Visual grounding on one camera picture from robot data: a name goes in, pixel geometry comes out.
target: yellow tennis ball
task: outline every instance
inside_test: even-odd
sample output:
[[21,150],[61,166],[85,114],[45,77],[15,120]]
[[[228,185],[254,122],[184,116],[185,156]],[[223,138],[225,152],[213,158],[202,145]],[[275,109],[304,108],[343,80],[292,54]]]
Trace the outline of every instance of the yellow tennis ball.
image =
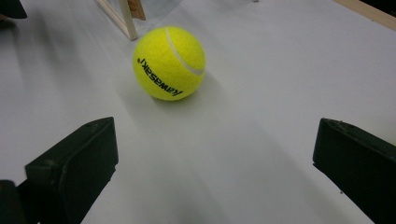
[[205,76],[205,53],[188,31],[168,26],[154,29],[137,43],[134,74],[151,96],[175,101],[192,94]]

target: black object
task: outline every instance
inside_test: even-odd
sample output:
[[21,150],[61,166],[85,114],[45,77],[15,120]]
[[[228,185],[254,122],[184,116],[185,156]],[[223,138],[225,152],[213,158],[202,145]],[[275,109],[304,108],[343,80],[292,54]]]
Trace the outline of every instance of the black object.
[[118,162],[113,118],[81,126],[27,164],[17,188],[0,181],[0,223],[81,223]]
[[353,125],[322,119],[314,165],[374,223],[396,223],[396,147]]
[[13,19],[27,18],[20,0],[0,0],[0,14]]
[[396,17],[396,1],[395,0],[361,0],[363,3],[375,7],[390,16]]

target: kawasaki logo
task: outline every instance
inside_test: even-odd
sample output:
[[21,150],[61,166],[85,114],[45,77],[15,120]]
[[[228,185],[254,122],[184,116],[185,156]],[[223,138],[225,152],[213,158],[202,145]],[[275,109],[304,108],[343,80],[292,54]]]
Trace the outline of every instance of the kawasaki logo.
[[177,96],[183,92],[183,91],[178,91],[176,88],[168,86],[159,77],[157,77],[157,75],[155,75],[149,68],[149,64],[146,61],[146,59],[140,60],[140,58],[138,58],[137,62],[142,65],[142,68],[143,70],[145,70],[145,73],[146,75],[148,75],[149,79],[151,79],[151,81],[154,82],[154,84],[159,86],[164,91],[171,93],[173,96]]

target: black foam pad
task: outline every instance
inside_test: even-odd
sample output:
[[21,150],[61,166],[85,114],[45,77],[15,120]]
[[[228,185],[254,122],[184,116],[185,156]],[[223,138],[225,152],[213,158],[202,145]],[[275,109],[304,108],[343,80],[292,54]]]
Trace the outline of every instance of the black foam pad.
[[396,147],[342,121],[322,119],[314,165],[374,223],[396,223]]

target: white surface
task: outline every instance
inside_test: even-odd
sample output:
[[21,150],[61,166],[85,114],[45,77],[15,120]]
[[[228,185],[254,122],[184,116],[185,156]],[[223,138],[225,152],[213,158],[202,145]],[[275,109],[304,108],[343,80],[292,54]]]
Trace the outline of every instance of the white surface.
[[0,179],[94,119],[120,164],[84,224],[372,223],[312,165],[320,118],[396,142],[396,33],[331,0],[184,0],[206,78],[147,96],[130,42],[93,0],[22,1],[0,30]]

